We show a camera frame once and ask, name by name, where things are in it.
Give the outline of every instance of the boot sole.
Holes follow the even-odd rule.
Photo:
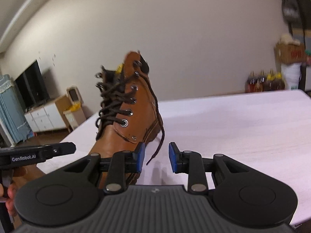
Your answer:
[[[163,125],[163,120],[162,120],[161,115],[160,115],[160,122]],[[161,131],[161,127],[160,127],[158,120],[156,119],[155,122],[149,127],[149,129],[147,130],[143,138],[143,142],[146,144],[146,146],[151,141],[155,140],[155,138],[157,137],[160,131]],[[139,176],[140,176],[140,173],[131,173],[126,179],[126,185],[135,185]]]

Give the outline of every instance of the light blue curtain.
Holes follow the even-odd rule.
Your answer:
[[[0,76],[0,118],[15,143],[24,141],[32,133],[10,76]]]

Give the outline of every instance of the ceiling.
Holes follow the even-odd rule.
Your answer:
[[[0,0],[0,53],[47,0]]]

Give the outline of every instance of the gray ridged panel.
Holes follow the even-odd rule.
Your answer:
[[[40,228],[24,224],[16,233],[293,233],[287,225],[248,229],[219,216],[203,196],[183,186],[129,186],[107,196],[88,218],[69,226]]]

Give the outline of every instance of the shoe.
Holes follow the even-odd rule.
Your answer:
[[[115,152],[134,151],[138,142],[147,145],[162,131],[159,146],[150,160],[157,155],[164,141],[164,128],[148,73],[149,66],[140,53],[130,52],[116,71],[102,67],[102,72],[95,75],[103,79],[96,86],[104,100],[96,121],[96,143],[90,154],[99,153],[107,158]],[[126,184],[135,183],[138,177],[138,174],[127,174]]]

